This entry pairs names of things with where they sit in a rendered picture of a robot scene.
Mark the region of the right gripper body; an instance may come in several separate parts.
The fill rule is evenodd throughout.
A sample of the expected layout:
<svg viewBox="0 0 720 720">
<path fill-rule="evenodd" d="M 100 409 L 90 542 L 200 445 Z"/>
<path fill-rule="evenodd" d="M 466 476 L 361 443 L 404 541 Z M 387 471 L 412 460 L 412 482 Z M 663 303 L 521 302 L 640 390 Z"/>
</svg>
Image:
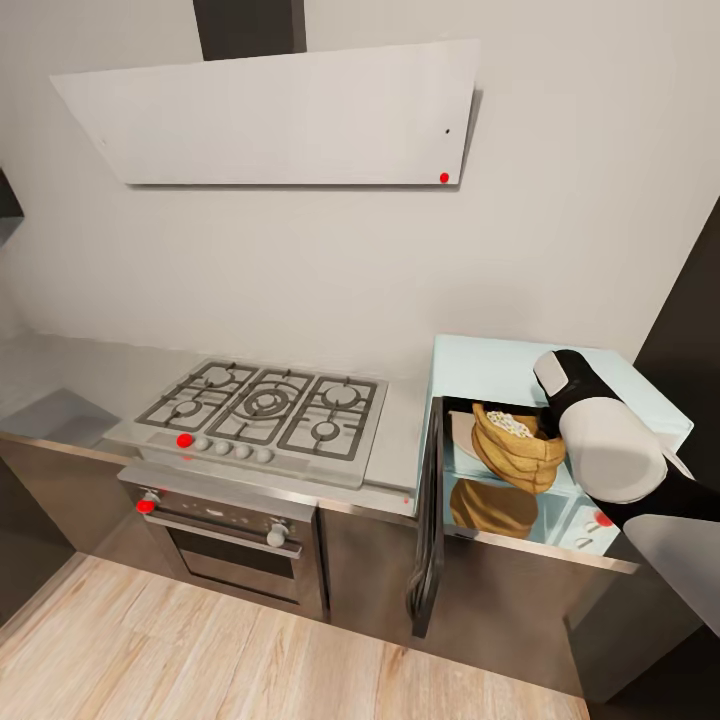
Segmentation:
<svg viewBox="0 0 720 720">
<path fill-rule="evenodd" d="M 550 435 L 560 435 L 559 428 L 557 427 L 552 409 L 549 406 L 544 406 L 541 411 L 541 416 L 538 422 L 538 428 Z"/>
</svg>

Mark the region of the popcorn bag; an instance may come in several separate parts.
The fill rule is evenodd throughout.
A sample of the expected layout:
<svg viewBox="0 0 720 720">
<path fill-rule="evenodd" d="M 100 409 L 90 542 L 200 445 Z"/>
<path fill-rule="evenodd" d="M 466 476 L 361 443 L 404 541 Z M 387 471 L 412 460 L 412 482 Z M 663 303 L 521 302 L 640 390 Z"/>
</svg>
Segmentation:
<svg viewBox="0 0 720 720">
<path fill-rule="evenodd" d="M 542 408 L 495 401 L 472 400 L 475 425 L 471 429 L 477 457 L 501 478 L 531 495 L 545 493 L 565 460 L 567 448 L 561 435 L 538 428 Z M 490 418 L 496 411 L 527 431 L 516 434 Z"/>
</svg>

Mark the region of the microwave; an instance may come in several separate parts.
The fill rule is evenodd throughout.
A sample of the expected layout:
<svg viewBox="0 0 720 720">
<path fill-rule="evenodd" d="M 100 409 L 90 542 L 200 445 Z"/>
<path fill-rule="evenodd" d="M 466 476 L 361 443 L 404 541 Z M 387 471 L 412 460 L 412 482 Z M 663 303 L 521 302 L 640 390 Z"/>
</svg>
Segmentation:
<svg viewBox="0 0 720 720">
<path fill-rule="evenodd" d="M 413 636 L 426 637 L 444 567 L 443 471 L 501 481 L 473 449 L 472 400 L 549 406 L 534 366 L 546 351 L 567 348 L 458 335 L 434 338 L 426 396 L 416 569 L 405 593 Z M 574 350 L 676 453 L 694 423 L 617 351 L 590 347 Z M 557 467 L 549 490 L 588 496 L 574 478 L 568 455 Z"/>
</svg>

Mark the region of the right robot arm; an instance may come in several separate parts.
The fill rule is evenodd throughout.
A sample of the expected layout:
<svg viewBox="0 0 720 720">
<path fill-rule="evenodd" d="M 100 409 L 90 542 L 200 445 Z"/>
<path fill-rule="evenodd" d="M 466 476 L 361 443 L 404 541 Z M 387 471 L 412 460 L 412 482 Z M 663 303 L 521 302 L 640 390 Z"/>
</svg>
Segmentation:
<svg viewBox="0 0 720 720">
<path fill-rule="evenodd" d="M 576 482 L 720 638 L 720 491 L 689 469 L 574 348 L 534 366 Z"/>
</svg>

